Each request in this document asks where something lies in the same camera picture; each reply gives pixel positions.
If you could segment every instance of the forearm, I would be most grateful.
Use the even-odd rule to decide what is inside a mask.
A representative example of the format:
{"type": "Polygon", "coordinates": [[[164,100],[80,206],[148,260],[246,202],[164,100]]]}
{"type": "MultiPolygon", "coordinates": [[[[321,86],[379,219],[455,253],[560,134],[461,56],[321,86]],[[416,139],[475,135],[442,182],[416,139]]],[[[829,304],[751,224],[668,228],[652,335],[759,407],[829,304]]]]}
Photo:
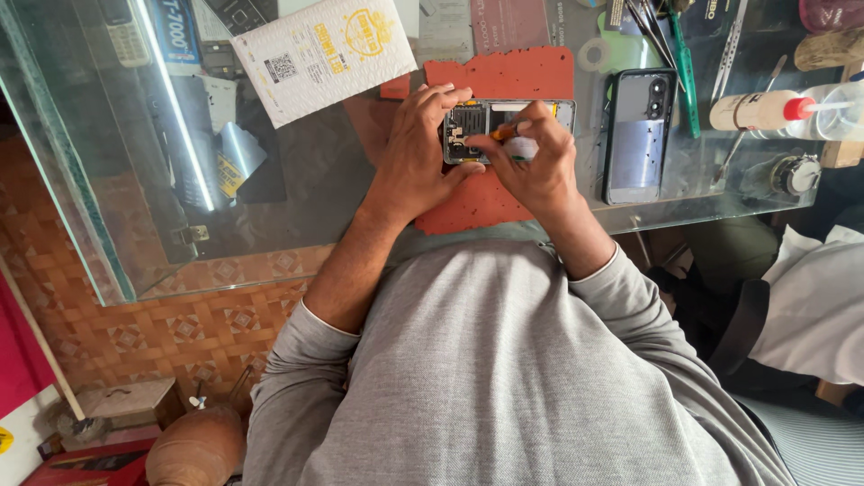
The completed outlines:
{"type": "Polygon", "coordinates": [[[325,323],[358,334],[393,242],[404,225],[358,209],[303,302],[325,323]]]}
{"type": "Polygon", "coordinates": [[[566,208],[540,214],[537,220],[552,239],[567,274],[573,280],[597,272],[615,254],[615,242],[594,218],[588,202],[580,195],[574,197],[566,208]]]}

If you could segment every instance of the smartphone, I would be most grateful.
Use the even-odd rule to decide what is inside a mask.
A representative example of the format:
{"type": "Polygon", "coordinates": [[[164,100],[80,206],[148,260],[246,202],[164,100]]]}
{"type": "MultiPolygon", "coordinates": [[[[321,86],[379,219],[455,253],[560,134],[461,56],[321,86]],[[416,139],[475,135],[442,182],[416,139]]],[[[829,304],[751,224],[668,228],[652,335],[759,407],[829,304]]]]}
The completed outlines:
{"type": "Polygon", "coordinates": [[[150,51],[130,0],[99,0],[99,8],[120,64],[124,67],[149,65],[150,51]]]}
{"type": "Polygon", "coordinates": [[[241,35],[267,23],[262,7],[252,0],[204,0],[231,35],[241,35]]]}
{"type": "Polygon", "coordinates": [[[659,198],[677,82],[675,69],[666,67],[627,69],[613,79],[603,183],[606,204],[659,198]]]}
{"type": "MultiPolygon", "coordinates": [[[[456,105],[446,115],[442,126],[444,162],[489,163],[480,150],[466,147],[465,139],[472,135],[488,135],[504,123],[510,123],[533,99],[470,99],[456,105]]],[[[576,102],[572,99],[542,99],[564,128],[573,133],[576,102]]]]}

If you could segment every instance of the left hand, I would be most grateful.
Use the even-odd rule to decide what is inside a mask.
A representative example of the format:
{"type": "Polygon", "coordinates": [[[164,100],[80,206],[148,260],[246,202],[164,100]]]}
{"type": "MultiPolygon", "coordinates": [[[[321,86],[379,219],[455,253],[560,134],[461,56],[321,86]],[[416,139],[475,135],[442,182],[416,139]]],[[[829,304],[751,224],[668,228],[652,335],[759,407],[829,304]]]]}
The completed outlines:
{"type": "Polygon", "coordinates": [[[444,202],[462,181],[486,167],[468,162],[442,174],[438,126],[457,103],[471,99],[471,88],[426,85],[399,106],[390,141],[358,213],[399,230],[444,202]]]}

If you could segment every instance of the wooden pole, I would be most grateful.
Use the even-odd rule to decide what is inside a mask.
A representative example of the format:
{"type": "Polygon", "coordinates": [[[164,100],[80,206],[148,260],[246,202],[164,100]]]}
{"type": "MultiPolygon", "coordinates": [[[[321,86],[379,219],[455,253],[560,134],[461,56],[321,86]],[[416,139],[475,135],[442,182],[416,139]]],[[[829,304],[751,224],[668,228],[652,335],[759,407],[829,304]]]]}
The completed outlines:
{"type": "Polygon", "coordinates": [[[15,300],[18,302],[18,307],[21,308],[24,318],[27,319],[27,324],[30,325],[33,335],[36,336],[36,341],[39,343],[39,347],[42,348],[42,353],[45,355],[45,359],[48,360],[48,364],[51,365],[51,370],[54,371],[57,383],[60,385],[60,389],[63,390],[63,395],[66,396],[66,400],[72,407],[72,411],[75,413],[75,418],[78,420],[85,419],[86,416],[84,415],[84,411],[81,410],[81,405],[79,405],[78,400],[75,399],[75,393],[73,393],[72,388],[69,386],[69,382],[66,380],[63,370],[60,369],[60,364],[57,362],[57,358],[54,357],[54,353],[48,346],[48,340],[45,339],[45,335],[42,334],[42,329],[40,329],[39,324],[36,323],[36,319],[33,317],[33,312],[30,311],[27,301],[24,300],[21,289],[18,288],[18,283],[16,283],[15,278],[12,277],[12,272],[10,272],[9,266],[6,265],[6,260],[3,258],[3,255],[0,255],[0,272],[3,273],[3,278],[6,279],[6,283],[12,291],[12,295],[15,296],[15,300]]]}

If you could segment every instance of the right hand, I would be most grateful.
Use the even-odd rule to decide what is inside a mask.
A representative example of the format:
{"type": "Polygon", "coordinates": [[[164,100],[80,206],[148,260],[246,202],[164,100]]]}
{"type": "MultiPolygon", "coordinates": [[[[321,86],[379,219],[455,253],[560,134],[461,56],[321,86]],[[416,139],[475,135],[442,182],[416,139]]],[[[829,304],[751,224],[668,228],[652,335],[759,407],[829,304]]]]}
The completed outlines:
{"type": "Polygon", "coordinates": [[[517,125],[518,133],[537,141],[537,154],[530,162],[514,161],[502,145],[488,135],[474,135],[465,145],[483,150],[505,189],[546,227],[567,220],[584,201],[576,188],[576,147],[573,135],[555,120],[539,100],[518,114],[527,118],[517,125]]]}

